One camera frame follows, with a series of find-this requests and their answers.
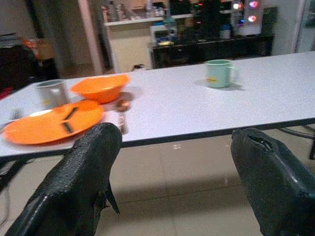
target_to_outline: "orange bowl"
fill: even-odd
[[[115,100],[128,82],[128,75],[87,78],[75,84],[70,90],[89,100],[106,103]]]

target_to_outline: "chair leg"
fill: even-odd
[[[310,156],[309,156],[310,160],[314,160],[314,154],[315,154],[315,137],[313,139],[313,144],[310,151]]]

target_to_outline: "white table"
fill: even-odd
[[[315,52],[236,60],[234,65],[240,68],[241,87],[206,87],[203,64],[129,73],[123,96],[133,99],[123,146],[226,135],[244,127],[315,123]],[[67,87],[80,80],[67,80]],[[70,98],[82,99],[72,93]],[[103,121],[118,123],[114,105],[104,105]],[[0,100],[0,107],[0,123],[14,108],[23,109],[24,115],[43,109],[34,84]],[[63,154],[77,138],[58,145],[21,146],[1,136],[0,161]]]

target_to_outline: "orange plate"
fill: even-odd
[[[77,110],[64,120],[73,108]],[[16,144],[43,144],[76,135],[101,121],[103,107],[95,101],[69,103],[61,107],[38,112],[8,124],[3,132],[4,137]],[[62,123],[67,122],[72,129],[68,133]]]

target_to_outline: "green mug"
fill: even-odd
[[[239,77],[238,68],[232,66],[231,60],[209,60],[206,62],[208,75],[208,86],[212,88],[229,87],[231,83],[237,81]],[[231,70],[235,70],[235,75],[231,76]]]

